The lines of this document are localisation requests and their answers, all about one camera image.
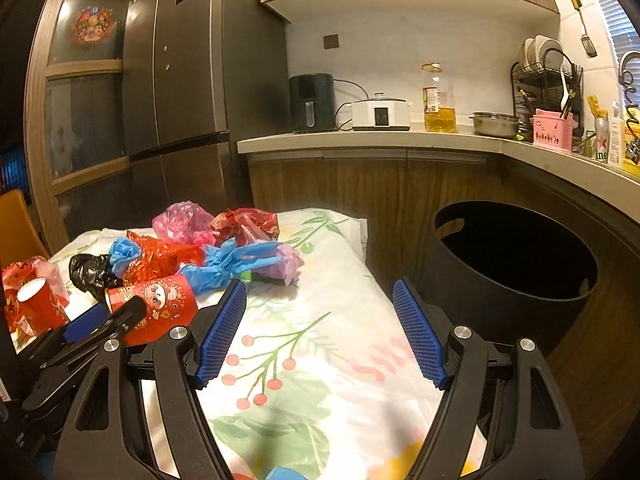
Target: refrigerator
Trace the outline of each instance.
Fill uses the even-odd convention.
[[[290,132],[284,20],[260,0],[135,0],[123,69],[139,210],[253,205],[237,143]]]

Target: wooden door frame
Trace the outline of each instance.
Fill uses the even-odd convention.
[[[47,81],[64,77],[121,73],[122,61],[89,60],[49,65],[49,50],[64,0],[46,0],[31,45],[24,91],[24,147],[33,201],[51,254],[69,242],[56,195],[126,171],[129,157],[110,160],[53,179],[46,133]]]

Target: black plastic bag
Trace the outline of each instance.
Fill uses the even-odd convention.
[[[111,272],[108,254],[76,254],[69,260],[71,283],[82,292],[90,292],[99,302],[105,303],[104,289],[122,286],[122,280]]]

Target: window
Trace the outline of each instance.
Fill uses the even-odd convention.
[[[640,36],[618,0],[598,0],[598,2],[609,29],[618,62],[620,62],[625,52],[640,50]],[[634,76],[636,86],[640,86],[640,59],[629,63],[627,69]]]

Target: black air fryer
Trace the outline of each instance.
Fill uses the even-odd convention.
[[[334,78],[304,74],[289,79],[294,132],[332,132],[335,126]]]

